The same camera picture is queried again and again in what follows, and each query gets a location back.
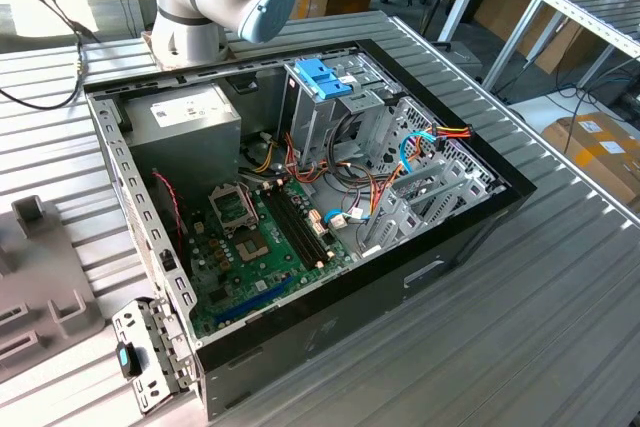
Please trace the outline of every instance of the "red cable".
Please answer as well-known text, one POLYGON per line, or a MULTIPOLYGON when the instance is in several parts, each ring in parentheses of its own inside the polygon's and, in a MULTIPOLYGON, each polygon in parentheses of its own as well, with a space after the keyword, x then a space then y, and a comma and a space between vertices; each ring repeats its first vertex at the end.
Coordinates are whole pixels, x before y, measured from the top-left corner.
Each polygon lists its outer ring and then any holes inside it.
POLYGON ((154 177, 157 177, 162 181, 167 190, 169 191, 169 195, 171 196, 171 200, 173 201, 173 210, 176 216, 176 226, 178 227, 178 253, 182 256, 182 227, 180 225, 180 209, 178 208, 178 199, 176 198, 176 191, 169 183, 167 179, 165 179, 158 172, 152 172, 154 177))

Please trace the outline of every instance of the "open computer tower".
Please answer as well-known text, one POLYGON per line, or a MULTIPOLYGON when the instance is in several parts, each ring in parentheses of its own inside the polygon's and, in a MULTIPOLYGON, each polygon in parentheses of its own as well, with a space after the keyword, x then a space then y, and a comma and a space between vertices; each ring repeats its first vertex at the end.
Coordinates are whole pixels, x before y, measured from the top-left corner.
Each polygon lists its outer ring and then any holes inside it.
POLYGON ((209 418, 460 265, 535 187, 372 41, 89 85, 155 299, 113 319, 142 412, 209 418))

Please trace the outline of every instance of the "metal table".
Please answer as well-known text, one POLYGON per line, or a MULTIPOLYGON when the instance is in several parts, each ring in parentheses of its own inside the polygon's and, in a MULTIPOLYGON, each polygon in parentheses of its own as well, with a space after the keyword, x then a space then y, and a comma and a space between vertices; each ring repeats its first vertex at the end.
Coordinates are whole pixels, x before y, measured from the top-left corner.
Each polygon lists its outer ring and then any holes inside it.
MULTIPOLYGON (((222 416, 219 425, 626 425, 640 406, 639 221, 397 19, 288 24, 240 57, 370 37, 538 186, 467 264, 222 416)), ((88 51, 90 80, 155 70, 141 41, 88 51)), ((53 102, 71 48, 0 58, 0 85, 53 102)), ((54 200, 105 316, 149 286, 87 106, 0 105, 0 208, 54 200)), ((141 420, 110 328, 0 389, 0 425, 203 425, 188 393, 141 420)))
POLYGON ((490 91, 498 81, 516 47, 544 4, 553 7, 557 12, 529 52, 528 59, 530 61, 545 47, 564 16, 609 43, 589 71, 582 77, 578 83, 579 88, 582 88, 593 77, 614 49, 619 49, 634 59, 640 57, 640 31, 638 30, 640 26, 640 0, 532 0, 484 79, 482 86, 486 90, 490 91))

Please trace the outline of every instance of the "blue drive bay latch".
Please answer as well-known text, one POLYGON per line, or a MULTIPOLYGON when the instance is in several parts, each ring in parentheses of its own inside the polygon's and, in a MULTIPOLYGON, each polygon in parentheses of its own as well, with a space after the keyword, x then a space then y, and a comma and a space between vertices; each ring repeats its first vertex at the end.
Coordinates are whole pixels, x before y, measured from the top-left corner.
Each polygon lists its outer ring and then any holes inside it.
POLYGON ((353 90, 350 85, 340 82, 333 69, 327 67, 320 59, 299 60, 295 68, 322 100, 350 94, 353 90))

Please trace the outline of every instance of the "black computer chassis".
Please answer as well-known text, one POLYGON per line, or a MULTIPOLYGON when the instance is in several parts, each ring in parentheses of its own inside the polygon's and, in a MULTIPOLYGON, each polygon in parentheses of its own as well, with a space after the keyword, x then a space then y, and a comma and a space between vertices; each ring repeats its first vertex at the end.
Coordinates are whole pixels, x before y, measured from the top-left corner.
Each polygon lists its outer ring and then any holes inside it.
MULTIPOLYGON (((387 74, 448 126, 465 123, 420 84, 374 41, 359 40, 229 61, 260 64, 273 57, 298 58, 319 52, 356 48, 375 60, 387 74)), ((135 85, 151 92, 160 78, 203 77, 213 66, 182 69, 109 81, 86 87, 87 93, 124 93, 135 85)), ((196 351, 198 389, 213 419, 259 389, 335 345, 367 323, 394 309, 440 276, 467 261, 502 223, 520 208, 535 186, 478 135, 464 140, 477 158, 502 179, 506 189, 494 194, 426 233, 370 260, 309 294, 252 321, 196 351)))

